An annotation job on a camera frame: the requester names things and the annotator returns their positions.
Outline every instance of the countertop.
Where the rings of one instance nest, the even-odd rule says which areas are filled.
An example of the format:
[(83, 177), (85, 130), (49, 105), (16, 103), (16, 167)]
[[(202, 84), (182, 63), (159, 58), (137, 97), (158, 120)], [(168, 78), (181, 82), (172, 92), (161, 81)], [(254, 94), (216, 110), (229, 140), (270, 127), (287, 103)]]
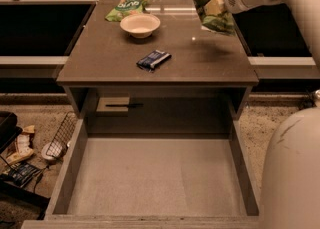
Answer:
[[(145, 39), (136, 39), (108, 22), (114, 8), (100, 0), (57, 82), (67, 86), (105, 84), (200, 84), (253, 86), (258, 78), (237, 36), (225, 36), (201, 29), (193, 4), (187, 13), (151, 11), (160, 27)], [(153, 50), (172, 54), (154, 73), (141, 70), (136, 62)]]

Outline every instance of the chip bag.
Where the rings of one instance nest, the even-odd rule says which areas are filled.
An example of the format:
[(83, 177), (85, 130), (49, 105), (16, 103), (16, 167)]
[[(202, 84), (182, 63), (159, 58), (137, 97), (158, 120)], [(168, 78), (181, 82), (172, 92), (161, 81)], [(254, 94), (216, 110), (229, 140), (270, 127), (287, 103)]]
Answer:
[(143, 13), (150, 0), (120, 0), (120, 3), (105, 17), (112, 22), (120, 22), (129, 15)]
[(217, 33), (235, 35), (233, 17), (226, 10), (224, 0), (193, 0), (193, 2), (204, 27)]

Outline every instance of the gray desk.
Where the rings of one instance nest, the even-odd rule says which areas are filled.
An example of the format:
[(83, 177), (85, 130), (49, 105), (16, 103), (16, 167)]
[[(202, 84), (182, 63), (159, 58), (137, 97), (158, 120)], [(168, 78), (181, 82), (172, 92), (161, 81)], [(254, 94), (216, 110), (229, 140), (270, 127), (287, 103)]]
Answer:
[[(92, 88), (100, 89), (101, 95), (116, 88), (131, 97), (138, 89), (144, 96), (198, 97), (217, 89), (231, 97), (236, 118), (240, 116), (243, 98), (258, 79), (237, 37), (201, 30), (192, 4), (184, 7), (188, 13), (169, 13), (165, 5), (152, 4), (161, 11), (152, 12), (161, 26), (152, 36), (135, 39), (118, 22), (104, 19), (113, 6), (109, 1), (97, 4), (58, 77), (76, 111)], [(171, 53), (172, 58), (154, 73), (139, 69), (136, 62), (155, 49)]]
[[(195, 11), (153, 10), (160, 28), (134, 39), (105, 21), (111, 9), (97, 4), (58, 77), (79, 122), (47, 220), (234, 216), (240, 228), (238, 219), (258, 214), (237, 137), (237, 119), (258, 79), (238, 38), (200, 30)], [(139, 69), (136, 62), (155, 49), (172, 58), (154, 73)], [(106, 97), (143, 107), (101, 112)]]

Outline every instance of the wire basket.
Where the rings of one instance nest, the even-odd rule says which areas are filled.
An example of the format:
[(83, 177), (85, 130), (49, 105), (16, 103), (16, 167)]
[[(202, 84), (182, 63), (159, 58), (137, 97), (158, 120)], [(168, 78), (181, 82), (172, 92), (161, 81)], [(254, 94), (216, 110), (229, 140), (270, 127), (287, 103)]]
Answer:
[(61, 122), (54, 138), (49, 144), (49, 147), (46, 151), (47, 156), (57, 159), (67, 152), (76, 122), (76, 115), (73, 112), (68, 112)]

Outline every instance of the drawer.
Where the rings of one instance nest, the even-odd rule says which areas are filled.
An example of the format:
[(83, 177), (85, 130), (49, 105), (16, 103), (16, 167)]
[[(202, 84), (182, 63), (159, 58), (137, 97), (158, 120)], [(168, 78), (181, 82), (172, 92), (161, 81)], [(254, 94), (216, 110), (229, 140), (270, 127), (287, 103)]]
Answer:
[[(91, 114), (77, 123), (47, 220), (258, 215), (250, 164), (223, 97), (138, 101), (146, 110), (135, 108), (132, 119), (130, 111), (103, 116), (88, 109), (97, 104), (88, 95)], [(190, 115), (192, 105), (201, 109)], [(180, 120), (163, 121), (170, 111)]]

